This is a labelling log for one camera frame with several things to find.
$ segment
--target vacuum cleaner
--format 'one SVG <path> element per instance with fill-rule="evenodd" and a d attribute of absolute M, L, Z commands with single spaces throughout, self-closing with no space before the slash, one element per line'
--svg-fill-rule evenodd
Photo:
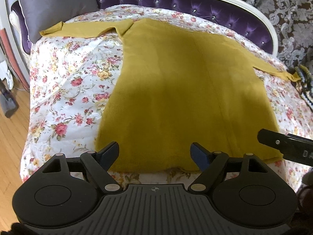
<path fill-rule="evenodd" d="M 260 143 L 313 166 L 313 141 L 262 129 Z M 192 143 L 202 173 L 183 184 L 129 184 L 108 173 L 118 158 L 112 142 L 77 158 L 54 155 L 14 194 L 20 223 L 1 235 L 287 235 L 297 209 L 294 191 L 253 153 L 231 158 Z M 70 172 L 81 172 L 84 180 Z M 239 176 L 225 180 L 228 172 Z"/>
<path fill-rule="evenodd" d="M 13 98 L 12 93 L 6 89 L 4 83 L 0 80 L 0 106 L 4 115 L 10 118 L 18 109 L 18 103 Z"/>

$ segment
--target purple tufted headboard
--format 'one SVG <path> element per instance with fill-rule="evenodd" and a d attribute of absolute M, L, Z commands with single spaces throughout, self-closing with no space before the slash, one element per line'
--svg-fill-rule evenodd
<path fill-rule="evenodd" d="M 254 7 L 240 0 L 97 0 L 97 2 L 100 9 L 119 4 L 134 4 L 188 13 L 234 30 L 267 53 L 273 55 L 277 53 L 277 36 L 270 21 Z M 11 9 L 20 18 L 22 45 L 25 52 L 30 53 L 27 28 L 18 2 Z"/>

